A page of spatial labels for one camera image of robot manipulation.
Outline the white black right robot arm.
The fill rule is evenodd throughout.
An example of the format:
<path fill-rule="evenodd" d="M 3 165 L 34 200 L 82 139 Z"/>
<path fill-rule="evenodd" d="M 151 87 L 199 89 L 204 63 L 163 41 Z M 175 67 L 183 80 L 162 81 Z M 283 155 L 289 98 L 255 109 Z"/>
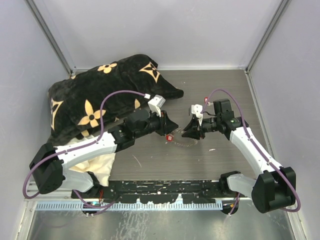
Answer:
<path fill-rule="evenodd" d="M 234 193 L 252 200 L 260 213 L 285 209 L 298 203 L 296 173 L 291 167 L 283 167 L 258 142 L 246 121 L 235 117 L 229 99 L 213 102 L 214 116 L 204 118 L 203 106 L 192 105 L 189 109 L 191 120 L 184 128 L 182 137 L 204 139 L 207 133 L 223 134 L 247 160 L 254 178 L 239 171 L 221 174 L 219 191 L 225 197 Z"/>

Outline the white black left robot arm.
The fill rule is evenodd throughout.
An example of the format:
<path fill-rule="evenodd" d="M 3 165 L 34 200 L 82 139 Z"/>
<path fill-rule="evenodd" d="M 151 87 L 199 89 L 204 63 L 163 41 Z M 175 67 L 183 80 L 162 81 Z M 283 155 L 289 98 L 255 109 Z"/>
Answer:
<path fill-rule="evenodd" d="M 157 114 L 141 109 L 128 115 L 122 123 L 102 136 L 64 146 L 53 146 L 50 142 L 43 144 L 29 168 L 39 194 L 49 194 L 63 188 L 95 198 L 100 193 L 97 177 L 92 171 L 77 172 L 71 167 L 101 155 L 123 151 L 133 146 L 136 139 L 152 133 L 166 136 L 178 127 L 164 110 Z"/>

